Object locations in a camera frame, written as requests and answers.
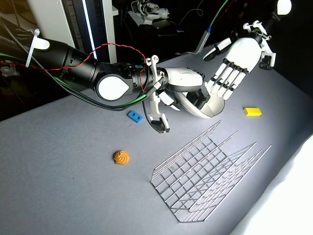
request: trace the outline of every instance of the blue block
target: blue block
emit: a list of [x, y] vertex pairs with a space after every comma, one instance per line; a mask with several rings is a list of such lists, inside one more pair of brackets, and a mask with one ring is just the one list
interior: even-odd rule
[[127, 116], [129, 116], [132, 120], [134, 120], [137, 123], [140, 123], [141, 120], [142, 120], [142, 116], [139, 113], [135, 112], [135, 111], [130, 111], [127, 114]]

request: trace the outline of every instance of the wire basket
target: wire basket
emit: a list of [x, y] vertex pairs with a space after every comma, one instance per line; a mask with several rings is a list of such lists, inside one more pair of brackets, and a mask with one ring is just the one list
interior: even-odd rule
[[152, 185], [179, 222], [207, 220], [271, 147], [247, 157], [246, 154], [257, 144], [255, 142], [232, 155], [226, 155], [220, 147], [238, 131], [217, 145], [210, 136], [219, 123], [153, 171]]

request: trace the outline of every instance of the tabletop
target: tabletop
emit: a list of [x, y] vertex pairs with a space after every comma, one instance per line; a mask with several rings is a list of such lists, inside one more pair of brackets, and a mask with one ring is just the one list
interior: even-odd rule
[[[202, 61], [209, 49], [159, 66], [190, 67], [210, 77], [223, 56]], [[246, 117], [244, 107], [260, 107], [263, 114]], [[129, 110], [143, 114], [141, 105]], [[68, 96], [0, 122], [0, 234], [229, 234], [313, 133], [313, 101], [274, 70], [259, 68], [211, 119], [161, 105], [167, 134], [135, 123], [129, 110], [107, 111]], [[255, 151], [272, 148], [207, 221], [178, 223], [150, 183], [153, 169], [219, 120], [215, 142], [239, 131], [226, 152], [255, 141]], [[112, 160], [121, 149], [130, 153], [123, 166]]]

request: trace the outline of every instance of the brown swirl toy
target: brown swirl toy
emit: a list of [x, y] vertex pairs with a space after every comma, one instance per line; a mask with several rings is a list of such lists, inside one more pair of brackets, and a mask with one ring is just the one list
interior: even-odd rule
[[129, 161], [129, 153], [125, 150], [120, 150], [114, 153], [115, 164], [125, 165]]

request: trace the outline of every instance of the metal rack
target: metal rack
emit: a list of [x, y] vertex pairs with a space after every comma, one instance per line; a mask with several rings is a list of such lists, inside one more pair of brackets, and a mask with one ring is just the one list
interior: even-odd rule
[[219, 124], [220, 121], [153, 171], [152, 185], [179, 222], [205, 221], [271, 147], [247, 157], [255, 142], [226, 155], [220, 147], [238, 131], [217, 145], [210, 136]]

